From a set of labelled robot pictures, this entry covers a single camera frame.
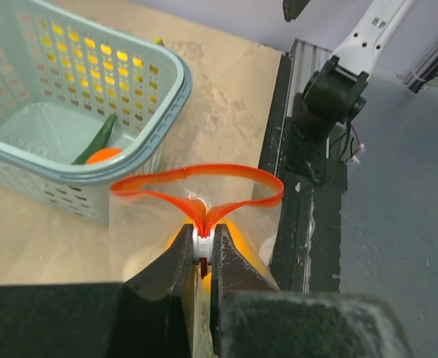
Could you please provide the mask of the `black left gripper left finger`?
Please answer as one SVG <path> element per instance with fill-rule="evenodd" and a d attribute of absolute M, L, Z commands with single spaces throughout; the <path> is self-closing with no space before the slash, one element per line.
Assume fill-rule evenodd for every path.
<path fill-rule="evenodd" d="M 192 234 L 123 283 L 0 286 L 0 357 L 191 357 Z"/>

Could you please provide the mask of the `clear zip bag orange zipper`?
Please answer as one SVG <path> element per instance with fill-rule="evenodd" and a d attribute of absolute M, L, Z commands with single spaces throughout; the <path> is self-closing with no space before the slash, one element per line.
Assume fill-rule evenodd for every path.
<path fill-rule="evenodd" d="M 261 259 L 261 246 L 278 232 L 284 185 L 274 175 L 235 164 L 201 164 L 137 175 L 109 191 L 110 273 L 123 283 L 155 261 L 170 236 L 193 228 L 193 354 L 213 350 L 210 297 L 202 279 L 211 269 L 218 221 L 227 218 L 245 234 Z"/>

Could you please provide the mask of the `orange fruit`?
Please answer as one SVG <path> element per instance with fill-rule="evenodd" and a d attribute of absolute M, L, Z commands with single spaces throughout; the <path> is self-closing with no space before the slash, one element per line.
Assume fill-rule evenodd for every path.
<path fill-rule="evenodd" d="M 237 225 L 227 218 L 220 219 L 217 224 L 227 225 L 237 250 L 262 276 L 264 276 L 269 282 L 277 286 L 276 281 L 271 275 L 267 264 L 264 263 L 264 261 L 261 259 L 260 255 L 256 251 L 254 245 L 251 243 L 249 238 L 245 234 L 243 234 L 242 231 L 240 231 Z M 175 234 L 169 237 L 165 245 L 165 250 L 169 249 L 171 244 L 175 241 L 175 237 L 177 236 L 177 234 L 178 231 L 176 231 Z M 212 274 L 210 269 L 207 275 L 202 279 L 202 284 L 208 297 L 210 297 L 211 291 L 211 275 Z"/>

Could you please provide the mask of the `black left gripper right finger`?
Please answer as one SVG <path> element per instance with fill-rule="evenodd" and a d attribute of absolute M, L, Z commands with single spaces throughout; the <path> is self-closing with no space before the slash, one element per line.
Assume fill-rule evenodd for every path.
<path fill-rule="evenodd" d="M 388 303 L 369 295 L 282 291 L 236 249 L 213 240 L 210 332 L 219 357 L 412 357 Z"/>

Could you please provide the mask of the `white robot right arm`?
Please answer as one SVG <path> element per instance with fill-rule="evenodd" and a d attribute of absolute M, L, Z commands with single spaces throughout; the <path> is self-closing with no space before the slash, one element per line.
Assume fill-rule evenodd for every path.
<path fill-rule="evenodd" d="M 362 96 L 387 43 L 413 1 L 372 1 L 351 33 L 314 72 L 301 94 L 294 122 L 301 136 L 324 139 L 336 123 L 349 125 L 363 109 Z"/>

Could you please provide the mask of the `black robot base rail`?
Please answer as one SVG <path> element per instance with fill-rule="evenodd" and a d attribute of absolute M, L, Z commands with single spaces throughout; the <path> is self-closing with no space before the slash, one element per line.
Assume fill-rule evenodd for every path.
<path fill-rule="evenodd" d="M 280 288 L 337 292 L 342 197 L 352 120 L 369 75 L 329 50 L 296 40 L 281 55 L 259 167 L 284 184 L 269 267 Z"/>

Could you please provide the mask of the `yellow banana bunch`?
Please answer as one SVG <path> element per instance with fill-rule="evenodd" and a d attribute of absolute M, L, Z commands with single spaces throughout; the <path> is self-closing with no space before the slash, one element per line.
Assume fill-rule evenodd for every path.
<path fill-rule="evenodd" d="M 46 59 L 57 67 L 73 101 L 101 115 L 115 110 L 142 116 L 157 110 L 160 67 L 143 51 L 96 40 L 57 20 L 36 24 Z"/>

